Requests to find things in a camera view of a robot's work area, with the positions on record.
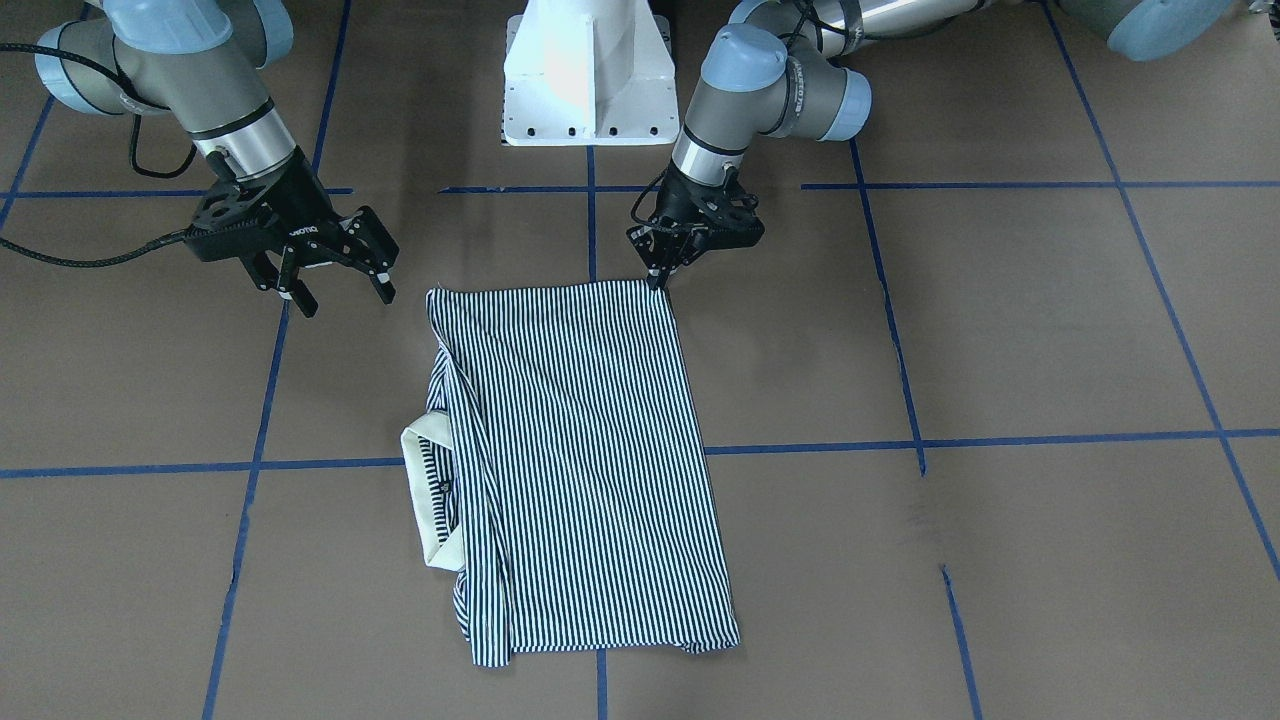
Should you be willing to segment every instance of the black cable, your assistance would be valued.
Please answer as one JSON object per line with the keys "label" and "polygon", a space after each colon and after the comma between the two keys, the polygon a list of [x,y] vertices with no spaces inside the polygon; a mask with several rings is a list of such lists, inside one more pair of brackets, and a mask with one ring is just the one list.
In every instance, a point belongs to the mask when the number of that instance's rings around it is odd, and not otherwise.
{"label": "black cable", "polygon": [[[791,4],[800,10],[800,22],[792,28],[791,33],[787,35],[787,51],[791,51],[791,46],[795,45],[797,37],[801,36],[800,31],[804,29],[804,23],[809,22],[809,14],[813,12],[813,0],[791,0]],[[822,33],[818,33],[818,51],[822,53]]]}
{"label": "black cable", "polygon": [[677,234],[680,232],[678,225],[667,227],[660,223],[640,218],[640,204],[644,202],[644,199],[648,197],[650,192],[653,192],[653,188],[658,187],[658,183],[662,182],[664,177],[667,177],[667,170],[658,173],[658,177],[653,178],[653,181],[649,184],[646,184],[644,190],[640,191],[640,196],[636,197],[636,201],[631,205],[631,219],[636,223],[640,223],[641,227],[646,227],[652,231],[667,234]]}
{"label": "black cable", "polygon": [[69,60],[78,65],[84,65],[86,68],[101,74],[106,79],[114,82],[119,86],[120,91],[124,92],[134,102],[141,102],[155,108],[151,102],[147,102],[138,96],[138,91],[133,87],[133,82],[129,81],[123,73],[108,69],[106,65],[86,58],[84,55],[77,55],[76,53],[68,53],[67,50],[58,50],[56,47],[45,47],[44,45],[27,45],[24,42],[0,42],[0,53],[27,53],[28,55],[49,55],[50,58],[58,58],[60,60]]}
{"label": "black cable", "polygon": [[[143,100],[138,95],[137,88],[133,87],[133,82],[129,81],[129,78],[125,74],[111,70],[106,65],[102,65],[101,63],[86,58],[83,55],[77,55],[76,53],[68,53],[67,50],[58,50],[55,47],[45,47],[44,45],[27,45],[23,42],[0,42],[0,53],[27,53],[29,55],[49,55],[50,58],[58,58],[60,60],[68,60],[72,63],[77,63],[79,65],[84,65],[86,68],[101,74],[106,79],[115,83],[116,87],[119,87],[120,91],[124,92],[124,95],[128,96],[134,102],[150,108],[160,108],[159,105]],[[182,161],[182,165],[177,170],[172,172],[148,170],[147,168],[140,165],[138,136],[141,135],[141,132],[142,132],[142,117],[134,115],[133,132],[129,135],[129,167],[133,168],[134,173],[138,173],[140,176],[148,178],[173,179],[180,176],[182,173],[186,173],[187,169],[191,168],[191,163],[195,161],[196,159],[195,145],[191,146],[191,152],[187,154],[187,159]]]}
{"label": "black cable", "polygon": [[196,146],[191,146],[191,152],[187,152],[187,159],[182,161],[182,165],[177,170],[169,170],[163,173],[160,170],[148,170],[138,164],[138,136],[142,133],[142,115],[133,115],[133,132],[129,133],[129,167],[133,168],[134,173],[145,176],[148,178],[157,179],[173,179],[182,173],[187,172],[191,163],[196,159]]}
{"label": "black cable", "polygon": [[41,263],[47,263],[50,265],[58,265],[60,268],[110,268],[111,265],[128,263],[129,260],[141,258],[147,252],[151,252],[154,250],[160,250],[161,247],[166,247],[169,245],[175,245],[184,240],[187,240],[187,231],[182,229],[172,232],[169,234],[163,234],[152,240],[151,242],[143,245],[142,247],[138,247],[137,250],[131,250],[128,252],[124,252],[123,255],[116,255],[114,258],[102,258],[101,260],[68,260],[67,258],[45,255],[44,252],[37,252],[28,247],[14,245],[3,237],[0,237],[0,247],[4,247],[5,250],[13,250],[18,255],[26,255],[32,260],[38,260]]}

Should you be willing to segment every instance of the black and white striped fabric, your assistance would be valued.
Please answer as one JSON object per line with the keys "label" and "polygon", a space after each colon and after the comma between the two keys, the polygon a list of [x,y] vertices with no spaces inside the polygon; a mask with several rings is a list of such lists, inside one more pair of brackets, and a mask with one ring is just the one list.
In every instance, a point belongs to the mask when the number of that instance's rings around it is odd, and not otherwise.
{"label": "black and white striped fabric", "polygon": [[[428,564],[458,569],[472,661],[736,646],[666,295],[611,282],[426,304],[440,350],[404,460]],[[465,559],[433,562],[457,534]]]}

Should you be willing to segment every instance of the metal cylinder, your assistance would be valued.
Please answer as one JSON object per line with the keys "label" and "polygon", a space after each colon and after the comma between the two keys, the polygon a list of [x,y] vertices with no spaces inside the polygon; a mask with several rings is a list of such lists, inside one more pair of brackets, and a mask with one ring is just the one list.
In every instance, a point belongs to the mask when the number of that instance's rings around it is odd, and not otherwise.
{"label": "metal cylinder", "polygon": [[863,32],[869,38],[908,33],[973,10],[995,0],[861,0]]}
{"label": "metal cylinder", "polygon": [[115,56],[138,94],[173,110],[187,132],[236,122],[270,100],[234,42],[191,55],[143,53],[118,42]]}
{"label": "metal cylinder", "polygon": [[672,163],[695,182],[718,186],[751,138],[773,128],[786,102],[787,49],[749,24],[721,28],[703,61]]}
{"label": "metal cylinder", "polygon": [[238,122],[237,126],[202,133],[191,133],[205,158],[220,152],[237,179],[252,179],[280,167],[297,147],[289,128],[274,106]]}

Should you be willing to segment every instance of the black gripper mount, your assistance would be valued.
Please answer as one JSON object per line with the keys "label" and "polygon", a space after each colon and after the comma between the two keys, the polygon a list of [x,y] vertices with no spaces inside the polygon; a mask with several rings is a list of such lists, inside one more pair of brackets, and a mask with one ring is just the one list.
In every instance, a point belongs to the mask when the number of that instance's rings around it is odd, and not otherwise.
{"label": "black gripper mount", "polygon": [[[211,159],[215,169],[219,163]],[[390,270],[399,246],[371,208],[340,217],[301,150],[262,178],[220,179],[201,199],[187,247],[201,261],[239,259],[259,290],[274,290],[307,318],[319,304],[298,278],[303,268],[338,263],[366,274],[378,297],[390,305]],[[280,256],[280,266],[269,252]]]}
{"label": "black gripper mount", "polygon": [[710,187],[689,179],[675,163],[668,165],[648,224],[627,231],[649,269],[649,286],[664,287],[677,269],[710,250],[758,243],[764,234],[758,205],[759,199],[737,182],[736,168],[730,168],[722,184]]}

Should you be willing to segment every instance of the blue tape grid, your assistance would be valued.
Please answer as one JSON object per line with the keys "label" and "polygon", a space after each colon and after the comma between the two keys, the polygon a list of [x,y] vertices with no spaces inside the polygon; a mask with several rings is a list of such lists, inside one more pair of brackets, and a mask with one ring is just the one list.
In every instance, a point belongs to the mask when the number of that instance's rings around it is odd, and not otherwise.
{"label": "blue tape grid", "polygon": [[[1036,445],[1075,445],[1075,443],[1114,443],[1114,442],[1169,442],[1169,441],[1190,441],[1190,439],[1217,439],[1222,447],[1224,455],[1228,464],[1231,468],[1231,473],[1235,477],[1236,484],[1239,487],[1240,495],[1245,502],[1251,518],[1254,521],[1254,527],[1258,532],[1258,537],[1263,544],[1263,548],[1271,561],[1272,569],[1276,573],[1277,579],[1280,579],[1280,560],[1277,560],[1275,547],[1267,533],[1267,529],[1262,521],[1261,514],[1258,512],[1257,505],[1253,500],[1252,492],[1244,478],[1243,471],[1235,459],[1234,450],[1231,447],[1230,439],[1233,438],[1260,438],[1260,437],[1280,437],[1280,428],[1240,428],[1240,429],[1226,429],[1222,427],[1219,418],[1217,410],[1212,402],[1208,392],[1207,383],[1201,374],[1199,365],[1196,361],[1194,354],[1190,347],[1185,332],[1183,331],[1181,323],[1178,319],[1178,314],[1174,309],[1172,301],[1165,288],[1165,283],[1158,272],[1156,259],[1151,251],[1147,242],[1146,234],[1142,229],[1142,224],[1138,219],[1137,211],[1129,199],[1129,188],[1242,188],[1242,187],[1280,187],[1280,181],[1153,181],[1153,182],[1133,182],[1123,181],[1115,160],[1111,155],[1107,141],[1102,133],[1102,128],[1098,123],[1096,114],[1093,113],[1092,105],[1089,104],[1088,96],[1085,95],[1084,87],[1079,79],[1075,69],[1075,64],[1071,60],[1070,53],[1068,51],[1066,44],[1062,35],[1053,19],[1052,12],[1047,4],[1041,3],[1046,20],[1048,22],[1055,41],[1057,42],[1059,50],[1062,55],[1064,63],[1066,64],[1068,72],[1071,76],[1071,81],[1076,88],[1079,99],[1084,105],[1088,114],[1093,132],[1098,140],[1098,145],[1103,152],[1107,165],[1111,170],[1112,179],[1110,182],[925,182],[925,183],[872,183],[867,182],[861,161],[858,155],[858,147],[855,142],[850,142],[851,156],[855,167],[855,174],[858,178],[856,183],[805,183],[801,190],[809,191],[858,191],[863,200],[865,220],[868,225],[868,232],[870,234],[873,256],[876,258],[877,275],[882,283],[882,290],[884,292],[886,302],[886,318],[890,325],[890,333],[893,338],[895,347],[899,354],[900,374],[904,386],[904,400],[908,405],[908,415],[911,424],[911,441],[868,441],[868,442],[847,442],[847,443],[796,443],[796,445],[750,445],[750,446],[719,446],[719,447],[707,447],[705,454],[708,456],[713,455],[754,455],[754,454],[792,454],[792,452],[861,452],[861,451],[882,451],[882,450],[897,450],[906,451],[914,450],[918,455],[922,473],[925,471],[925,448],[956,448],[956,447],[993,447],[993,446],[1036,446]],[[312,159],[312,167],[319,169],[320,161],[324,152],[324,141],[328,133],[329,118],[333,108],[334,94],[337,90],[338,77],[340,72],[342,55],[346,44],[347,28],[351,18],[351,0],[344,0],[342,20],[339,24],[338,40],[334,47],[334,58],[330,67],[329,86],[325,95],[324,110],[320,120],[320,127],[317,131],[315,154]],[[108,190],[108,191],[22,191],[22,182],[31,165],[32,156],[40,142],[40,137],[44,132],[45,124],[47,123],[54,100],[46,99],[45,105],[41,109],[40,117],[36,122],[35,129],[32,131],[31,140],[27,143],[26,151],[23,152],[22,163],[19,164],[18,172],[14,176],[13,183],[8,191],[0,192],[0,199],[4,204],[0,205],[0,228],[4,227],[9,213],[13,208],[15,200],[42,200],[42,199],[118,199],[118,197],[197,197],[204,193],[202,190]],[[470,193],[484,193],[484,195],[506,195],[506,193],[585,193],[588,197],[588,268],[591,281],[596,279],[596,223],[595,223],[595,197],[596,193],[637,193],[643,190],[643,186],[596,186],[595,183],[595,151],[594,147],[588,147],[586,150],[586,163],[588,163],[588,184],[586,186],[451,186],[443,188],[442,193],[454,193],[454,195],[470,195]],[[995,438],[923,438],[919,432],[919,423],[914,413],[914,402],[910,396],[910,380],[906,373],[906,363],[902,355],[901,342],[897,336],[896,320],[892,311],[892,300],[890,296],[890,288],[887,277],[884,274],[883,261],[879,255],[878,238],[874,232],[874,218],[872,215],[868,191],[900,191],[900,190],[1070,190],[1070,188],[1115,188],[1120,192],[1124,200],[1125,210],[1129,215],[1129,220],[1133,225],[1134,234],[1139,245],[1142,246],[1144,259],[1147,261],[1148,269],[1151,270],[1152,279],[1161,295],[1161,300],[1165,305],[1165,310],[1169,314],[1170,322],[1175,329],[1179,343],[1183,347],[1183,352],[1187,357],[1188,365],[1190,366],[1192,374],[1196,379],[1197,387],[1201,391],[1201,397],[1204,402],[1206,410],[1210,415],[1213,428],[1211,430],[1183,430],[1183,432],[1153,432],[1153,433],[1111,433],[1111,434],[1078,434],[1078,436],[1027,436],[1027,437],[995,437]],[[332,195],[351,195],[352,188],[329,188]],[[276,331],[275,347],[271,356],[271,369],[268,378],[266,391],[264,393],[262,411],[259,425],[259,434],[255,442],[253,457],[247,462],[191,462],[191,464],[168,464],[168,465],[120,465],[120,466],[82,466],[82,468],[29,468],[29,469],[0,469],[0,479],[22,479],[22,478],[50,478],[50,477],[90,477],[90,475],[122,475],[122,474],[182,474],[182,473],[239,473],[248,471],[248,482],[246,486],[244,502],[241,512],[239,530],[237,533],[236,551],[232,561],[232,580],[228,587],[227,598],[223,607],[223,620],[219,628],[218,644],[214,652],[214,660],[210,667],[210,680],[206,692],[206,701],[202,717],[205,720],[211,720],[214,715],[214,707],[216,703],[218,685],[221,674],[223,661],[225,659],[227,641],[230,633],[232,616],[234,612],[236,596],[239,583],[239,573],[244,559],[244,551],[247,546],[248,527],[250,527],[250,509],[253,503],[253,498],[257,488],[257,479],[264,470],[302,470],[302,469],[329,469],[329,468],[375,468],[375,466],[397,466],[402,465],[403,460],[401,457],[364,457],[364,459],[314,459],[314,460],[276,460],[269,461],[262,459],[266,445],[266,434],[270,424],[271,405],[275,396],[275,388],[279,379],[280,360],[284,351],[284,342],[288,332],[288,314],[289,304],[285,302],[282,307],[280,322]],[[964,669],[966,687],[969,689],[969,698],[972,703],[972,712],[975,720],[982,720],[982,706],[978,696],[978,687],[974,678],[973,664],[969,656],[968,641],[964,634],[964,623],[960,616],[959,603],[955,597],[954,584],[950,575],[950,570],[946,565],[942,566],[942,579],[947,592],[947,601],[952,614],[952,621],[956,632],[956,642],[960,650],[961,664]],[[607,653],[604,650],[596,651],[596,700],[598,700],[598,717],[602,720],[608,717],[608,664]]]}

